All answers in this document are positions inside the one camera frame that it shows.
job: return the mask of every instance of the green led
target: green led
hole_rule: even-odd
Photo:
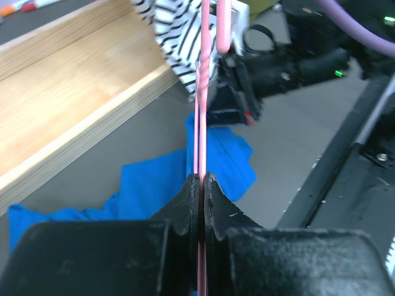
[[[395,17],[385,17],[384,21],[393,23],[393,22],[395,22]]]
[[[338,77],[343,77],[343,72],[336,70],[335,71],[335,75],[338,76]]]

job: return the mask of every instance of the wooden tray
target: wooden tray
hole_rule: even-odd
[[[177,82],[128,0],[4,44],[0,63],[0,215]]]

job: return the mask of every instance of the striped cloth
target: striped cloth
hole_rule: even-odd
[[[141,18],[154,25],[156,42],[190,95],[196,89],[196,62],[201,55],[201,0],[130,0]],[[212,52],[210,78],[215,76],[215,25],[210,14]]]

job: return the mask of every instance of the purple cable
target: purple cable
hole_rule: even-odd
[[[335,0],[315,0],[326,15],[337,26],[354,38],[377,52],[395,58],[395,43],[389,42],[364,28],[354,20]]]

